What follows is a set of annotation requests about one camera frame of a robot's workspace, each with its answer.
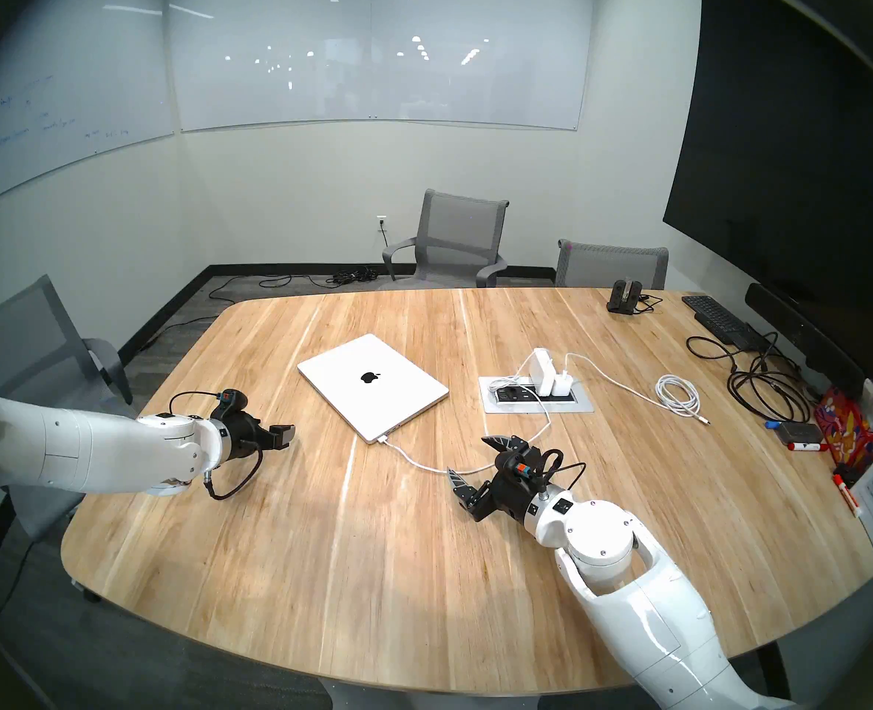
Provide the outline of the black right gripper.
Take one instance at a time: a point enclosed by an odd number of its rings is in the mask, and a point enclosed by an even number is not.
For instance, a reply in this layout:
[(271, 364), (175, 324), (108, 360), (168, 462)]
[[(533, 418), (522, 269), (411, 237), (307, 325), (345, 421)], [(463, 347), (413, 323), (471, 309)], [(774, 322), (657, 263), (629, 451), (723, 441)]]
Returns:
[(499, 453), (494, 459), (496, 474), (476, 488), (448, 469), (455, 497), (460, 507), (471, 511), (474, 522), (501, 511), (523, 524), (530, 503), (544, 492), (543, 454), (530, 450), (530, 444), (519, 436), (483, 436), (481, 440)]

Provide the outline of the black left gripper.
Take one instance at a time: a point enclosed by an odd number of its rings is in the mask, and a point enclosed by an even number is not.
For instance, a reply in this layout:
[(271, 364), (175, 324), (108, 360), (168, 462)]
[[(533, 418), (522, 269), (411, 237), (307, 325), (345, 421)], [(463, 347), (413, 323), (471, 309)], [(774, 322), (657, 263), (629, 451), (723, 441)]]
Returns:
[(217, 424), (223, 443), (221, 462), (243, 459), (259, 450), (265, 452), (287, 449), (296, 433), (295, 425), (274, 424), (268, 431), (261, 427), (260, 419), (249, 413), (217, 416)]

